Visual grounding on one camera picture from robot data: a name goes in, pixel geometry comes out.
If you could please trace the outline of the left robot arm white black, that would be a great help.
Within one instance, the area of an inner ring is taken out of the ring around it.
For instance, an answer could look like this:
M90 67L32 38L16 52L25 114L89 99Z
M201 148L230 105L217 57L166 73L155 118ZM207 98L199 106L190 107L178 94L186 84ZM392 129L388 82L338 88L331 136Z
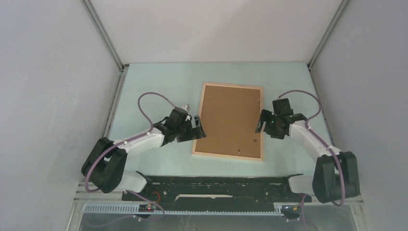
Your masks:
M201 118L191 116L185 107L175 107L169 116L135 136L116 141L100 138L83 164L81 173L87 183L95 186L96 191L133 191L136 197L144 201L152 194L150 180L138 171L127 171L125 166L128 160L173 141L185 142L205 137Z

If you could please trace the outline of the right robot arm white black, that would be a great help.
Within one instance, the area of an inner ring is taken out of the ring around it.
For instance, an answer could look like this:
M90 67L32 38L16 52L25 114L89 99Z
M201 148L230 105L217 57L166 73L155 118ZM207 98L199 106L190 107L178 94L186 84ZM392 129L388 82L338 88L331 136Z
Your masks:
M360 196L357 157L328 144L309 125L302 113L294 113L289 99L272 102L273 111L261 110L255 131L271 138L288 137L300 144L315 163L313 176L295 175L280 187L285 201L294 200L300 193L312 195L321 203L343 203L347 198Z

